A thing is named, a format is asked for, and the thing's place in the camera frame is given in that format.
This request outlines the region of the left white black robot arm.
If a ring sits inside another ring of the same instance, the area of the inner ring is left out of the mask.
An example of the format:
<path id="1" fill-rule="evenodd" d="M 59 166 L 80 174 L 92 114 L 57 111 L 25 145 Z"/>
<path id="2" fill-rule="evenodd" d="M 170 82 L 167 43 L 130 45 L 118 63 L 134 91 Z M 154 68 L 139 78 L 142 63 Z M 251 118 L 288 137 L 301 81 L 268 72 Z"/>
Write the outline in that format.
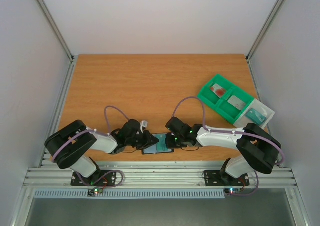
<path id="1" fill-rule="evenodd" d="M 46 139 L 44 146 L 52 162 L 60 169 L 71 169 L 84 185 L 97 186 L 105 174 L 92 158 L 85 156 L 88 150 L 112 155 L 122 153 L 127 146 L 142 151 L 159 141 L 135 119 L 128 120 L 122 128 L 107 134 L 76 120 Z"/>

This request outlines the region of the black leather card holder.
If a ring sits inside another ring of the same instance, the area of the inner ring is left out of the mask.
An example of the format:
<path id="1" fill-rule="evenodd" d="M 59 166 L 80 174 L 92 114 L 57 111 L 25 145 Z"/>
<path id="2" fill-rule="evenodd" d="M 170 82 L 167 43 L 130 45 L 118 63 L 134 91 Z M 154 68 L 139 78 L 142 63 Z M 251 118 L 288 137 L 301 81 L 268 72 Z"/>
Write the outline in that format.
<path id="1" fill-rule="evenodd" d="M 142 155 L 157 155 L 157 154 L 170 154 L 174 153 L 174 149 L 168 148 L 166 145 L 166 134 L 154 134 L 159 142 L 142 150 Z"/>

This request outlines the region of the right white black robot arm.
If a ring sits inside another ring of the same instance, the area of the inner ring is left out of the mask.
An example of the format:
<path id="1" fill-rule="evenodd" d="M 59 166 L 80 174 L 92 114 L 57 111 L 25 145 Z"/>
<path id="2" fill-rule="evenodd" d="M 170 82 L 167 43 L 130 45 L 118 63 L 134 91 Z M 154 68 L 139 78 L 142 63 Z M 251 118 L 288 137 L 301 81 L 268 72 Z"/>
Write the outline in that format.
<path id="1" fill-rule="evenodd" d="M 221 147 L 237 150 L 240 156 L 228 158 L 216 178 L 223 186 L 230 186 L 238 178 L 256 171 L 265 175 L 272 173 L 279 155 L 281 144 L 254 123 L 246 127 L 224 129 L 205 124 L 189 126 L 177 117 L 166 124 L 169 133 L 165 136 L 168 148 Z"/>

